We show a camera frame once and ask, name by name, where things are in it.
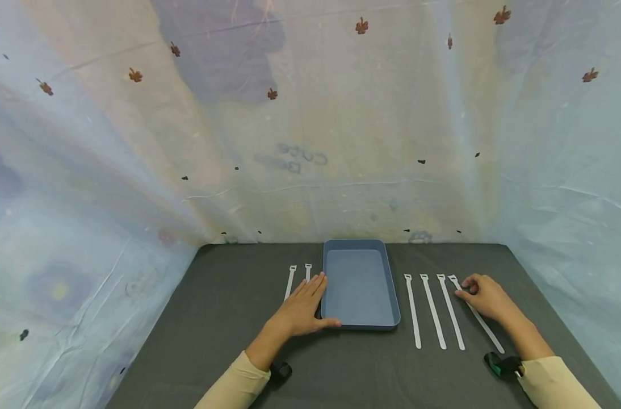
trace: left hand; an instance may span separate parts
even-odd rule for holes
[[[326,289],[326,280],[324,272],[308,282],[303,280],[269,319],[268,324],[291,337],[311,334],[323,328],[339,328],[341,323],[337,319],[315,318],[315,311]]]

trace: curtain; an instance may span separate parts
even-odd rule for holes
[[[0,3],[0,408],[103,407],[201,245],[346,237],[508,245],[621,397],[621,0]]]

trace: forearm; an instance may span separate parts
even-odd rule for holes
[[[284,328],[276,320],[268,320],[259,335],[245,349],[249,361],[257,369],[267,371],[276,354],[290,339],[288,328]]]
[[[555,355],[533,322],[526,318],[519,309],[509,313],[507,318],[500,323],[513,340],[522,361],[532,361]]]
[[[195,409],[247,409],[269,378],[269,372],[255,368],[243,352],[208,389]]]
[[[522,359],[520,384],[539,409],[599,409],[563,359],[556,357],[538,329],[519,310],[501,323]]]
[[[208,389],[195,409],[247,409],[269,380],[269,366],[289,339],[275,322],[267,322],[245,352]]]

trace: dark gray tabletop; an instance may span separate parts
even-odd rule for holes
[[[266,388],[252,407],[266,409],[533,408],[516,382],[503,382],[483,365],[494,345],[467,306],[452,304],[465,341],[458,349],[436,274],[459,279],[493,277],[533,320],[557,354],[604,409],[621,408],[615,393],[583,352],[513,254],[502,245],[387,245],[401,323],[391,332],[325,331],[294,339],[281,352],[294,374],[279,389]],[[321,244],[221,245],[200,249],[109,409],[192,409],[204,392],[258,334],[281,304],[288,267],[294,286],[322,268]],[[422,335],[414,346],[404,274]],[[419,274],[430,275],[447,350],[440,349]],[[452,284],[447,281],[448,289]],[[505,333],[490,323],[507,354]]]

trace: blue tray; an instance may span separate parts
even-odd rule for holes
[[[324,243],[328,284],[320,314],[337,318],[345,329],[389,331],[401,313],[385,245],[380,240]]]

